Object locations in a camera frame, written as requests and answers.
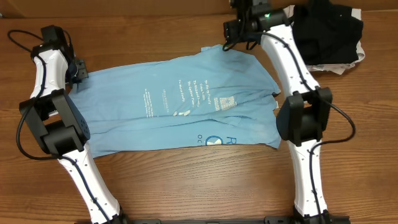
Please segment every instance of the brown tabletop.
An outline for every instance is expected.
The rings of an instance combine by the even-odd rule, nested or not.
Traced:
[[[20,102],[35,80],[30,55],[7,39],[10,29],[55,24],[72,36],[88,70],[169,60],[224,42],[222,23],[233,16],[0,19],[0,223],[89,220],[70,176],[55,161],[31,161],[17,149]],[[364,12],[364,61],[339,76],[314,73],[336,105],[357,125],[356,137],[322,147],[323,193],[330,213],[353,223],[398,223],[398,12]],[[39,44],[15,34],[27,46]],[[278,81],[267,55],[250,52]],[[283,97],[278,96],[281,105]],[[332,112],[324,140],[344,138],[347,121]],[[30,131],[22,145],[43,155]],[[162,220],[263,218],[291,215],[294,175],[287,144],[214,146],[122,152],[95,160],[108,188],[131,218]]]

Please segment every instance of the wooden surface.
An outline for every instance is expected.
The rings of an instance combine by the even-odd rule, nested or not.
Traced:
[[[364,11],[398,9],[396,0],[330,0]],[[308,0],[270,0],[274,8]],[[0,0],[0,12],[10,18],[177,16],[234,14],[228,0]]]
[[[29,54],[8,41],[9,29],[39,34],[50,24],[72,36],[90,71],[168,60],[224,42],[222,23],[233,16],[0,19],[0,223],[73,223],[89,214],[74,183],[55,161],[30,161],[15,144],[35,79]],[[342,76],[315,73],[334,102],[357,125],[356,137],[322,147],[322,181],[329,211],[353,223],[398,223],[398,12],[363,13],[365,60]],[[31,37],[15,35],[34,46]],[[251,52],[277,79],[267,55]],[[278,97],[281,105],[282,96]],[[349,125],[331,113],[325,140],[347,136]],[[31,133],[22,145],[43,155]],[[290,215],[293,167],[285,142],[267,146],[215,146],[124,152],[96,159],[110,191],[131,218],[163,220],[263,218]]]

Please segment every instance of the black fabric pile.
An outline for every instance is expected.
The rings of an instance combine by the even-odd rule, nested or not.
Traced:
[[[363,22],[351,16],[352,7],[329,0],[310,0],[295,6],[290,18],[297,48],[306,65],[353,63],[362,38]]]

